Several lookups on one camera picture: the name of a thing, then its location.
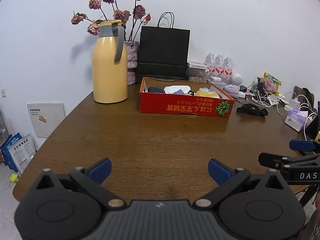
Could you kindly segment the white round speaker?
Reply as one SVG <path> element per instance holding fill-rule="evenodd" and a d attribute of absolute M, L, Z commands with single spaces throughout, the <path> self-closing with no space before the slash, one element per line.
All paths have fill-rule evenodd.
<path fill-rule="evenodd" d="M 231 77 L 231 83 L 235 86 L 241 85 L 243 82 L 243 78 L 239 73 L 233 73 Z"/>

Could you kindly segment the yellow white plush toy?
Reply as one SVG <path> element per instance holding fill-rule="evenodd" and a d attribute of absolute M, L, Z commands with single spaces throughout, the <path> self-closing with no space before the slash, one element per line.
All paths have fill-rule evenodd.
<path fill-rule="evenodd" d="M 217 99 L 220 99 L 221 97 L 219 96 L 219 94 L 215 91 L 208 91 L 208 92 L 205 92 L 203 90 L 198 90 L 196 93 L 195 93 L 195 96 L 202 96 L 202 97 L 208 97 L 208 98 L 217 98 Z"/>

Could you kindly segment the black cloth glove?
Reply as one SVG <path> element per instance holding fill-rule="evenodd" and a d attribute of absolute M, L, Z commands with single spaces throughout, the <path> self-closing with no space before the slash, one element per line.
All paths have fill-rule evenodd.
<path fill-rule="evenodd" d="M 238 113 L 245 113 L 252 116 L 260 116 L 260 117 L 268 116 L 268 111 L 265 108 L 260 109 L 259 107 L 249 103 L 243 104 L 241 107 L 238 107 L 236 111 Z"/>

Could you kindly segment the water bottle left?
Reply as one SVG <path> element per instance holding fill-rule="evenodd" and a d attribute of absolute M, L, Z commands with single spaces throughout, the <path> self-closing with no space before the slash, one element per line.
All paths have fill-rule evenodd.
<path fill-rule="evenodd" d="M 214 76 L 214 71 L 215 71 L 214 53 L 208 53 L 203 64 L 206 65 L 208 69 L 207 78 L 211 78 L 212 76 Z"/>

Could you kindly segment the purple knitted cloth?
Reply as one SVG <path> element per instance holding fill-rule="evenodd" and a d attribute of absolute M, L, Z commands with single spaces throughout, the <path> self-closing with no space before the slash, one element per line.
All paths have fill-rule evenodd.
<path fill-rule="evenodd" d="M 174 94 L 176 95 L 185 95 L 185 94 L 188 94 L 189 92 L 188 91 L 183 91 L 181 89 L 177 90 L 174 92 Z"/>

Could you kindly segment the black paper shopping bag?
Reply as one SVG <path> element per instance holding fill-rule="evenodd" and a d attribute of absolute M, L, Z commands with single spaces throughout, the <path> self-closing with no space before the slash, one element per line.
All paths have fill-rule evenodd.
<path fill-rule="evenodd" d="M 187 78 L 187 59 L 190 30 L 174 28 L 175 15 L 164 12 L 159 20 L 169 15 L 171 22 L 167 28 L 160 23 L 143 26 L 140 32 L 136 83 L 144 77 L 156 79 L 185 80 Z"/>

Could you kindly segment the bubble wrap packet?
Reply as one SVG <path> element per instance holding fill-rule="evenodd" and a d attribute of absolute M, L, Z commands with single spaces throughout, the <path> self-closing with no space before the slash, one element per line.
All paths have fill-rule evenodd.
<path fill-rule="evenodd" d="M 205 93 L 209 93 L 210 89 L 207 88 L 207 87 L 202 87 L 202 88 L 199 89 L 199 91 L 202 91 L 202 92 L 205 92 Z"/>

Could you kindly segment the lilac fluffy scrunchie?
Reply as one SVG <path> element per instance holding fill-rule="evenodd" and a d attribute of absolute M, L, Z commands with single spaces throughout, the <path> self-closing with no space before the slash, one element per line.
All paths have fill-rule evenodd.
<path fill-rule="evenodd" d="M 225 85 L 223 91 L 229 94 L 232 98 L 238 98 L 240 87 L 233 84 Z"/>

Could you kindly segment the navy blue pouch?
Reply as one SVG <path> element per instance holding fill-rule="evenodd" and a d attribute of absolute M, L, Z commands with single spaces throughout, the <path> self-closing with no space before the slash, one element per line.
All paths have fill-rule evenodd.
<path fill-rule="evenodd" d="M 158 94 L 165 94 L 164 89 L 158 88 L 158 87 L 149 87 L 148 93 L 158 93 Z"/>

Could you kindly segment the snack bag pink yellow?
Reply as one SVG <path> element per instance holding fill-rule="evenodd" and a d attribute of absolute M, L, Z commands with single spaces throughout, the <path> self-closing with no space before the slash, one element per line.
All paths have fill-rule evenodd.
<path fill-rule="evenodd" d="M 278 88 L 281 86 L 281 81 L 272 76 L 270 73 L 264 72 L 263 75 L 263 88 L 269 93 L 272 93 L 274 95 L 278 95 Z"/>

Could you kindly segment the water bottle middle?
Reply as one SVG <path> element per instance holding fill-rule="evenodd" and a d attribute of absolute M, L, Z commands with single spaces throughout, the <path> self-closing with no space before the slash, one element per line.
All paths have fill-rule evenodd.
<path fill-rule="evenodd" d="M 223 66 L 223 55 L 221 54 L 217 55 L 217 57 L 215 58 L 214 66 L 215 66 L 214 75 L 221 78 L 225 69 Z"/>

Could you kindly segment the dried pink rose bouquet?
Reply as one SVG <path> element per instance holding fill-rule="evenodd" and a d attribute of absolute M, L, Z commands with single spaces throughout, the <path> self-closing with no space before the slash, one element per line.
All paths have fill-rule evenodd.
<path fill-rule="evenodd" d="M 138 4 L 140 1 L 141 0 L 134 0 L 134 8 L 129 11 L 119 9 L 117 0 L 89 0 L 88 8 L 100 11 L 102 13 L 101 18 L 92 20 L 85 13 L 74 12 L 71 18 L 71 24 L 78 25 L 81 22 L 88 21 L 89 26 L 87 27 L 87 32 L 91 35 L 97 36 L 100 33 L 100 25 L 103 22 L 108 20 L 119 20 L 121 22 L 121 26 L 126 29 L 127 22 L 132 20 L 131 30 L 128 35 L 125 35 L 125 41 L 133 42 L 136 39 L 140 28 L 151 21 L 151 15 L 146 12 L 146 9 L 141 4 Z M 112 7 L 112 17 L 106 17 L 102 8 L 104 3 L 109 4 Z"/>

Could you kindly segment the white cloth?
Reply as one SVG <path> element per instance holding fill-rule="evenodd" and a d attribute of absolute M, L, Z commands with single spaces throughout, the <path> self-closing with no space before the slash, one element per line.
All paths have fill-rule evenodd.
<path fill-rule="evenodd" d="M 183 90 L 183 91 L 191 91 L 191 87 L 188 85 L 172 85 L 172 86 L 167 86 L 164 88 L 164 91 L 166 94 L 174 94 L 175 91 L 177 90 Z"/>

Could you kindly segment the red cardboard box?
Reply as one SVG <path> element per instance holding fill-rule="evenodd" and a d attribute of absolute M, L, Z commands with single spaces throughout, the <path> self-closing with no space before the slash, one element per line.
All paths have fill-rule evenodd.
<path fill-rule="evenodd" d="M 158 94 L 148 93 L 149 87 L 164 89 L 172 85 L 188 85 L 191 87 L 193 95 Z M 202 87 L 207 87 L 210 91 L 215 91 L 221 97 L 208 98 L 195 96 L 195 93 Z M 144 77 L 139 90 L 139 110 L 140 113 L 155 114 L 193 114 L 197 116 L 230 116 L 234 99 L 222 89 L 211 83 L 195 83 L 184 80 L 159 80 Z"/>

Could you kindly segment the clear cereal container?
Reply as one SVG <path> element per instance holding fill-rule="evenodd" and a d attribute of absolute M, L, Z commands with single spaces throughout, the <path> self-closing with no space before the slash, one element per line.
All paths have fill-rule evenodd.
<path fill-rule="evenodd" d="M 206 83 L 207 72 L 204 69 L 189 68 L 188 69 L 188 80 L 195 83 Z"/>

